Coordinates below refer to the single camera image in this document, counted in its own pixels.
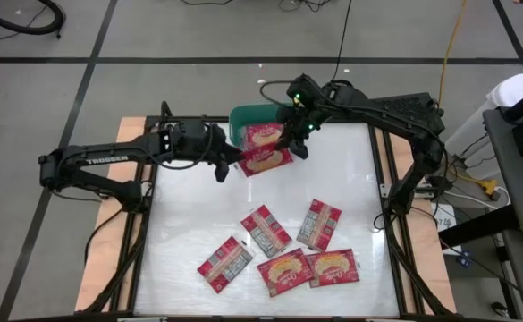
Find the white tabletop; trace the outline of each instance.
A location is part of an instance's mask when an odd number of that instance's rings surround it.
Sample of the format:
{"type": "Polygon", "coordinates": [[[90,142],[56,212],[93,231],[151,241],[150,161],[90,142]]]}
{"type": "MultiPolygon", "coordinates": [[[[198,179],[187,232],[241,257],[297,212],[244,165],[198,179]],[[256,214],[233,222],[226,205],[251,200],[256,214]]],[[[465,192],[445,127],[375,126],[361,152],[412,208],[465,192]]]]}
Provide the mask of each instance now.
{"type": "MultiPolygon", "coordinates": [[[[220,124],[227,133],[227,124],[220,124]]],[[[184,316],[398,316],[380,213],[375,165],[365,124],[328,123],[307,140],[309,158],[246,178],[232,168],[224,183],[214,167],[160,168],[134,311],[184,316]],[[311,200],[342,210],[327,250],[353,249],[360,281],[297,286],[273,298],[257,271],[267,261],[240,220],[265,204],[294,240],[311,200]],[[231,235],[256,253],[219,294],[197,268],[231,235]]],[[[294,241],[285,252],[301,247],[294,241]]]]}

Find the gray floor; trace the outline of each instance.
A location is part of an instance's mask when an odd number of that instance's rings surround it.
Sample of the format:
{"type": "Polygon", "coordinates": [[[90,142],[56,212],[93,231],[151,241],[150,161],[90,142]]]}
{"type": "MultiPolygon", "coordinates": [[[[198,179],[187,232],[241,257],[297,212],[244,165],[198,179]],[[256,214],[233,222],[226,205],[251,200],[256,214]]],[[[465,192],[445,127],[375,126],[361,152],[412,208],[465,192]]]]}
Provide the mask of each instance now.
{"type": "MultiPolygon", "coordinates": [[[[178,115],[224,115],[234,106],[262,102],[262,81],[291,79],[302,72],[327,81],[334,65],[317,63],[323,62],[319,57],[336,56],[347,6],[336,0],[319,13],[307,7],[283,13],[279,0],[235,0],[226,6],[187,6],[177,0],[58,2],[68,16],[60,40],[54,35],[20,35],[0,41],[0,306],[42,191],[37,158],[57,147],[73,106],[80,113],[71,143],[92,144],[113,140],[124,116],[157,114],[163,99],[178,115]],[[196,59],[130,62],[137,64],[89,59],[107,9],[114,4],[101,50],[94,54],[196,59]],[[28,57],[37,60],[25,63],[28,57]],[[53,63],[48,57],[62,59],[53,63]],[[243,60],[219,64],[222,61],[199,59],[211,57],[243,60]],[[266,64],[267,57],[283,59],[266,64]],[[311,64],[294,64],[299,59],[291,57],[313,59],[311,64]],[[85,74],[87,63],[95,62],[100,64],[85,74]]],[[[523,46],[523,4],[501,4],[523,46]]],[[[0,15],[22,24],[40,9],[34,0],[0,0],[0,15]]],[[[454,0],[354,1],[343,57],[373,59],[342,64],[339,78],[352,81],[370,97],[419,91],[437,97],[441,66],[417,58],[443,57],[459,9],[460,1],[454,0]]],[[[50,19],[47,12],[36,24],[50,19]]],[[[0,29],[0,36],[8,33],[0,29]]],[[[448,68],[444,139],[485,101],[485,93],[523,72],[517,60],[502,60],[518,55],[492,0],[468,1],[451,57],[467,60],[451,61],[448,68]]],[[[269,93],[284,98],[284,88],[269,93]]],[[[3,313],[10,312],[10,318],[72,313],[83,246],[96,213],[96,204],[50,200],[28,266],[22,265],[26,274],[20,287],[14,284],[17,296],[6,302],[3,313]]],[[[455,294],[461,289],[453,288],[455,294]]],[[[460,309],[465,299],[456,296],[460,309]]]]}

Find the table leg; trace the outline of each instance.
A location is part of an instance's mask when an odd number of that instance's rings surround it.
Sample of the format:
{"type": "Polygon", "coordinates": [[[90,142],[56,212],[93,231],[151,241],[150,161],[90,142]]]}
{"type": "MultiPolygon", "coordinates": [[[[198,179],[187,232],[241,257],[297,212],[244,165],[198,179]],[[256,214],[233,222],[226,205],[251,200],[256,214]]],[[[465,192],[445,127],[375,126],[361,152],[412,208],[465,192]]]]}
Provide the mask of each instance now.
{"type": "Polygon", "coordinates": [[[478,218],[455,225],[438,233],[440,239],[454,247],[464,242],[501,233],[506,229],[518,229],[519,223],[512,205],[496,209],[478,218]]]}

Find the green container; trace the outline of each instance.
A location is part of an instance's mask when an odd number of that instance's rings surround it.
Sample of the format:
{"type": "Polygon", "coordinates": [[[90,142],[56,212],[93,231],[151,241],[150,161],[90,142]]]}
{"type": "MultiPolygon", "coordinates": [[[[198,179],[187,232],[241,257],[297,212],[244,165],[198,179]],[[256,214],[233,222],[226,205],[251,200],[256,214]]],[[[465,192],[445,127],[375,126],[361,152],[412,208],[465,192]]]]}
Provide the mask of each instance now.
{"type": "Polygon", "coordinates": [[[235,147],[241,147],[240,131],[244,126],[274,123],[277,104],[237,106],[229,114],[229,138],[235,147]]]}

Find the red snack package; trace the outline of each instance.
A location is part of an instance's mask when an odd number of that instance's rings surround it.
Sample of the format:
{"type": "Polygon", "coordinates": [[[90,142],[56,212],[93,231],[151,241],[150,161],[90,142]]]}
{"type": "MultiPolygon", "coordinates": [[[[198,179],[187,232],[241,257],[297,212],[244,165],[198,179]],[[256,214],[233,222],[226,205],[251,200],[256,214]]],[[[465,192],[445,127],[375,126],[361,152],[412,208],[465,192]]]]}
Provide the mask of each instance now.
{"type": "Polygon", "coordinates": [[[263,276],[271,297],[313,278],[313,272],[301,249],[271,259],[258,265],[257,269],[263,276]]]}
{"type": "Polygon", "coordinates": [[[249,125],[243,128],[242,148],[245,150],[245,159],[240,161],[239,165],[246,176],[293,162],[291,152],[287,148],[275,151],[282,131],[283,126],[277,123],[249,125]]]}
{"type": "Polygon", "coordinates": [[[313,199],[303,226],[297,235],[297,241],[308,245],[313,250],[325,251],[340,217],[340,209],[313,199]]]}
{"type": "Polygon", "coordinates": [[[230,237],[198,268],[198,272],[219,293],[252,259],[253,255],[230,237]]]}
{"type": "Polygon", "coordinates": [[[253,174],[259,174],[265,170],[293,162],[291,152],[286,148],[276,151],[276,144],[276,142],[273,142],[263,147],[243,152],[242,155],[245,159],[239,162],[243,173],[249,177],[253,174]]]}
{"type": "Polygon", "coordinates": [[[305,258],[315,276],[309,282],[311,288],[359,280],[352,250],[327,251],[305,258]]]}
{"type": "Polygon", "coordinates": [[[292,242],[289,234],[277,223],[265,205],[241,220],[241,224],[268,258],[284,250],[292,242]]]}

